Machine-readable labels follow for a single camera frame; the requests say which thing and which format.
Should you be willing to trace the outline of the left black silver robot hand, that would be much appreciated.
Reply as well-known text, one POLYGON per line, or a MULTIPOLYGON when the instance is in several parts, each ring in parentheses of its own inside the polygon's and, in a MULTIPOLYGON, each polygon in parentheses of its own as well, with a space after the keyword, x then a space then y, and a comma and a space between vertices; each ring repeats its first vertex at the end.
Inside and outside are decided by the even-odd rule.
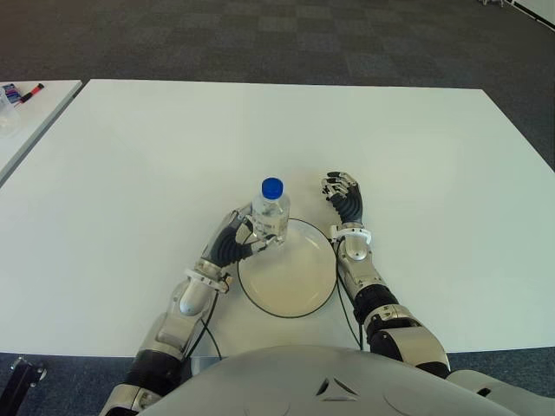
POLYGON ((247 243, 249 237, 244 243, 238 242, 237 235, 241 227, 245 227, 248 231, 254 231, 251 215, 251 205, 245 205, 230 212, 209 240, 200 258, 223 269, 276 244, 278 236, 275 234, 256 237, 251 243, 247 243))

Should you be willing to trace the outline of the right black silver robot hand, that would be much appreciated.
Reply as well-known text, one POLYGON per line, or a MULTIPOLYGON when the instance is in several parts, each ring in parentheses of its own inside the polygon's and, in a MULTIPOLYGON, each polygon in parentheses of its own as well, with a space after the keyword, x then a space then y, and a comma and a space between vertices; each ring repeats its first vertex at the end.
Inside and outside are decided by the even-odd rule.
POLYGON ((321 181, 322 193, 343 224, 362 224, 363 201, 357 181, 346 172, 328 172, 321 181))

